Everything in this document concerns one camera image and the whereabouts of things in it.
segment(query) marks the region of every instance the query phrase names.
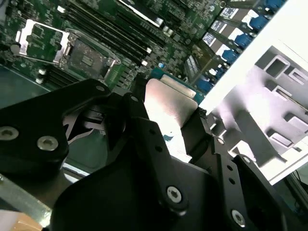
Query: green circuit board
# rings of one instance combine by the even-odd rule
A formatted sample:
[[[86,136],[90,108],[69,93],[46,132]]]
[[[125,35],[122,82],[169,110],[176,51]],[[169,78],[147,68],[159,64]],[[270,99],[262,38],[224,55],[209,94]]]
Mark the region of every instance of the green circuit board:
[[[14,0],[0,34],[0,64],[54,90],[87,78],[129,89],[153,68],[183,67],[220,0]]]

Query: rectangular slot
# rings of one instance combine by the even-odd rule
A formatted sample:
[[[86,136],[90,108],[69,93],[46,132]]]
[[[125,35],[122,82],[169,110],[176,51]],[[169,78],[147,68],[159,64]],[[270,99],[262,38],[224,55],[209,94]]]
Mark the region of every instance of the rectangular slot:
[[[275,56],[275,58],[267,65],[265,68],[266,73],[278,79],[280,75],[286,71],[290,66],[290,63],[280,56]]]
[[[277,83],[271,80],[266,83],[265,87],[271,92],[273,92],[274,95],[278,96],[284,101],[288,101],[289,99],[291,99],[291,93],[289,93],[287,90],[280,87],[279,85],[277,85]]]
[[[294,148],[294,150],[296,150],[299,153],[302,151],[299,147],[293,147],[293,148]]]
[[[279,134],[278,132],[274,130],[270,130],[267,133],[267,135],[270,140],[274,141],[275,143],[279,144],[280,146],[284,148],[290,148],[293,145],[291,140],[285,138],[284,136],[282,136],[281,134]]]
[[[304,85],[305,81],[308,80],[308,76],[306,76],[303,72],[294,67],[290,67],[288,70],[286,70],[285,73],[290,79],[294,80],[300,85]]]
[[[207,116],[207,124],[210,127],[211,130],[213,130],[213,128],[216,126],[216,120],[213,116],[213,114],[209,114]]]
[[[285,121],[287,121],[289,124],[291,124],[293,127],[301,130],[304,133],[308,132],[308,124],[305,123],[300,118],[296,117],[293,114],[288,114],[285,118]]]

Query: metal plate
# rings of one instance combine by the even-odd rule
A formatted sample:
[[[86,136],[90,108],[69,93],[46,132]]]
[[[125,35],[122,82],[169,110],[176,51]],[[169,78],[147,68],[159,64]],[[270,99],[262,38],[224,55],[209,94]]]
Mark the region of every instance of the metal plate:
[[[198,108],[197,102],[157,79],[146,86],[145,107],[163,135],[179,129]]]

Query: electronic component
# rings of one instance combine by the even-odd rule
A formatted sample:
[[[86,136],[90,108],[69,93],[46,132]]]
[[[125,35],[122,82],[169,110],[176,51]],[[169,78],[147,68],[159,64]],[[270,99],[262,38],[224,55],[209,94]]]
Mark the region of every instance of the electronic component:
[[[223,74],[225,74],[226,73],[226,71],[227,71],[227,69],[226,68],[224,68],[224,67],[219,67],[219,68],[217,68],[217,70],[216,70],[216,78],[217,79],[220,79],[222,76],[223,76]]]
[[[233,50],[225,50],[221,57],[224,58],[228,64],[233,64],[239,56],[240,55]]]
[[[264,6],[272,11],[277,11],[285,3],[285,0],[265,0]]]
[[[42,82],[38,70],[44,62],[76,80],[95,78],[126,89],[138,73],[149,77],[159,67],[195,88],[202,73],[219,65],[224,73],[280,7],[274,0],[262,2],[267,13],[253,4],[260,16],[251,20],[251,29],[228,18],[227,4],[243,5],[221,0],[8,1],[0,44],[10,49],[0,51],[1,63],[36,82]],[[233,41],[219,32],[222,23],[244,34]],[[224,60],[213,52],[210,39],[203,40],[206,34],[230,49]],[[41,85],[68,84],[60,79],[44,79]]]
[[[241,34],[236,36],[234,42],[241,48],[246,49],[248,45],[252,42],[253,38],[248,34]]]
[[[69,55],[67,68],[85,72],[89,77],[99,78],[108,60],[103,54],[77,40]]]
[[[209,79],[202,76],[197,82],[197,87],[205,93],[208,93],[213,88],[213,85],[209,82]]]
[[[268,23],[268,19],[262,15],[257,18],[252,18],[249,25],[256,31],[260,31]]]

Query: black metal bracket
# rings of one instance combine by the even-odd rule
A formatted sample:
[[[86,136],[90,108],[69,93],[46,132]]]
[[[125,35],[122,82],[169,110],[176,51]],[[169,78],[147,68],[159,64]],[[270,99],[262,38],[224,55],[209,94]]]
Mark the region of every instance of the black metal bracket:
[[[188,208],[188,198],[175,174],[166,142],[157,123],[149,120],[144,104],[132,94],[123,97],[128,129],[135,141],[137,154],[146,163],[155,185],[159,203],[178,216]]]
[[[105,85],[89,79],[1,109],[0,127],[14,128],[17,137],[0,140],[0,172],[45,176],[58,171],[68,154],[64,117],[103,103],[109,95]],[[5,132],[11,135],[10,129]],[[54,150],[39,148],[39,142]]]
[[[181,131],[187,154],[192,156],[190,163],[208,171],[218,183],[227,226],[256,230],[248,218],[237,166],[229,158],[224,141],[212,135],[206,111],[197,109]],[[236,214],[241,214],[242,224],[233,218]]]
[[[245,201],[251,220],[260,230],[263,226],[278,230],[305,230],[251,159],[240,154],[234,158],[233,162],[240,171],[240,181],[243,192],[247,196]],[[251,193],[254,189],[257,189],[257,195]],[[261,212],[258,208],[260,205],[256,205],[256,201],[260,203],[260,200],[254,199],[256,196],[263,198],[263,201],[268,204],[270,208],[268,211]]]

